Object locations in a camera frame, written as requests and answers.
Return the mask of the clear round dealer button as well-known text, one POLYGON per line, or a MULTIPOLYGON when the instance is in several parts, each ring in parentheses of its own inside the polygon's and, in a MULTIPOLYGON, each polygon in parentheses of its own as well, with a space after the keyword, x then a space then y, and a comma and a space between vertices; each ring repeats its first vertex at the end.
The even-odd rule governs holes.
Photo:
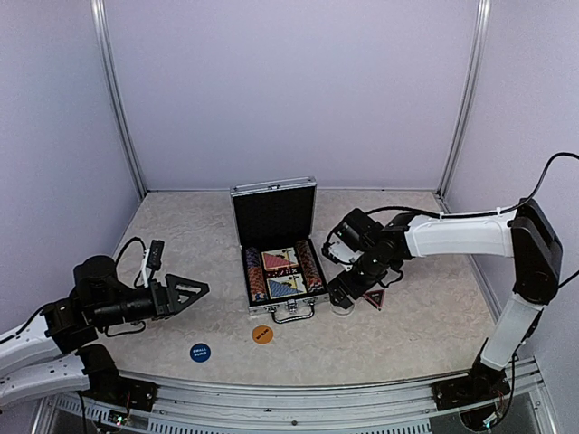
POLYGON ((340 306, 335 306, 333 304, 330 305, 330 310, 331 312, 336 315, 336 316, 340 316, 340 317, 345 317, 345 316, 349 316, 354 312, 355 306, 352 305, 350 307, 347 308, 343 308, 340 306))

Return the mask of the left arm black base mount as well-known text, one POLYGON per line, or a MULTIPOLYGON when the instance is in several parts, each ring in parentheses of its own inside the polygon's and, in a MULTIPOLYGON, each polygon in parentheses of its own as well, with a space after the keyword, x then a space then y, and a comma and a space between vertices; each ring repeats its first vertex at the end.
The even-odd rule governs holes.
POLYGON ((154 382, 122 376, 116 369, 89 373, 88 376, 90 388, 81 392, 82 397, 125 410, 152 411, 158 390, 154 382))

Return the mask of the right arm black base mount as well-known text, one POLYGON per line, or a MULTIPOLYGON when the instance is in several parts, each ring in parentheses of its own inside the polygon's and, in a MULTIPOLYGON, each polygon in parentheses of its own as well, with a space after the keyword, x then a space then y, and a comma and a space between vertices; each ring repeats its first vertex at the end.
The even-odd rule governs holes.
POLYGON ((468 406, 497 396, 487 378, 472 374, 435 382, 432 394, 438 411, 468 406))

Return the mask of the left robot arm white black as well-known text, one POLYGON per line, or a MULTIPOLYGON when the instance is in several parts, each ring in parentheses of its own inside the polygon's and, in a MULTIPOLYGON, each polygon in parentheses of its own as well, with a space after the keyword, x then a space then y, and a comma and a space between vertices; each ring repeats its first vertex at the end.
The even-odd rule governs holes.
POLYGON ((147 321, 180 314, 210 292, 208 284, 176 275, 159 282, 164 242, 143 251, 141 285, 118 277, 118 261, 97 255, 73 270, 69 296, 39 307, 29 319, 1 335, 1 405, 77 392, 127 410, 150 411, 157 397, 153 382, 125 377, 100 335, 124 324, 144 331, 147 321))

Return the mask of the black pink triangular button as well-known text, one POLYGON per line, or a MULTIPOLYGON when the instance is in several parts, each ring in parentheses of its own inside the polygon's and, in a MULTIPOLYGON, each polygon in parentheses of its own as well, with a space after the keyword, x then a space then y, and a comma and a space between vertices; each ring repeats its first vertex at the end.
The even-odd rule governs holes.
POLYGON ((368 291, 364 294, 364 299, 376 310, 381 311, 384 305, 385 291, 383 289, 368 291))

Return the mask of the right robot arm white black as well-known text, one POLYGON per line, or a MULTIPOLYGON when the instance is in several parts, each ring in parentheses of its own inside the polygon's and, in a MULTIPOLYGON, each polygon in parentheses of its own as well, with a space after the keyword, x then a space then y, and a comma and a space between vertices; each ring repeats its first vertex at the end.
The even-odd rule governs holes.
POLYGON ((349 309, 355 300, 406 261, 438 255, 486 255, 514 261, 512 295, 468 373, 437 382, 440 407, 490 399, 514 390, 506 376, 518 348, 534 333, 546 306, 577 279, 561 279, 563 246, 535 196, 510 207, 471 213, 428 212, 395 206, 387 224, 355 208, 328 234, 322 254, 344 267, 327 286, 333 306, 349 309))

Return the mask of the orange big blind button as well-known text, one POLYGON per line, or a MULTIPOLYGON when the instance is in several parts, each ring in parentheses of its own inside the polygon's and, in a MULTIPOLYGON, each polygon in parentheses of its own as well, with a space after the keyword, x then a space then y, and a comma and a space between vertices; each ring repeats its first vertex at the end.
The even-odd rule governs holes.
POLYGON ((273 337, 273 330, 268 325, 258 325, 252 330, 252 340, 256 344, 268 344, 273 337))

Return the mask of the blue small blind button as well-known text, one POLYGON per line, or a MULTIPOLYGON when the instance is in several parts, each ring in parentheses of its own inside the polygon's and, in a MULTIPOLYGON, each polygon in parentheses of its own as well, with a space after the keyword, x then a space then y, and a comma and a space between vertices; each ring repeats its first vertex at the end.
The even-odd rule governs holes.
POLYGON ((194 344, 189 351, 190 358, 195 363, 205 363, 211 357, 212 351, 208 344, 194 344))

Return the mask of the blue playing card box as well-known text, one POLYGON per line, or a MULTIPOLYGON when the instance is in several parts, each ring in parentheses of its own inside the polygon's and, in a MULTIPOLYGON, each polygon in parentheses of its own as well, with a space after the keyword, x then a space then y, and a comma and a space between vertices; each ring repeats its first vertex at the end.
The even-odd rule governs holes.
POLYGON ((303 279, 300 275, 268 278, 267 286, 270 299, 295 296, 306 292, 303 279))

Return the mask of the aluminium poker chip case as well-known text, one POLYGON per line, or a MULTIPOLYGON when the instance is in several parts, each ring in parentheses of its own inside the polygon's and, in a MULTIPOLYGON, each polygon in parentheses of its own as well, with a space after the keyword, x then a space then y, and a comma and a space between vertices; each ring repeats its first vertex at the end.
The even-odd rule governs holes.
POLYGON ((251 315, 267 314, 276 324, 308 320, 316 313, 318 304, 329 300, 327 282, 313 245, 311 234, 315 210, 317 182, 305 176, 254 184, 239 184, 230 189, 233 216, 239 248, 242 255, 248 311, 251 315), (324 290, 309 293, 299 261, 295 269, 303 279, 306 292, 300 295, 270 299, 265 269, 262 265, 267 299, 253 302, 250 293, 245 251, 256 248, 261 254, 268 250, 293 248, 305 240, 312 250, 321 274, 324 290))

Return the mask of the red playing card deck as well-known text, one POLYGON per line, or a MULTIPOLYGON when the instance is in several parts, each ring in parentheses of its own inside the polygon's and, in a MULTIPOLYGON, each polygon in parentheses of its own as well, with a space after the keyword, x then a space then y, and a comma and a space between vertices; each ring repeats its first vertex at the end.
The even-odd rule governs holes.
POLYGON ((264 251, 261 254, 261 260, 266 271, 294 269, 299 265, 293 248, 264 251))

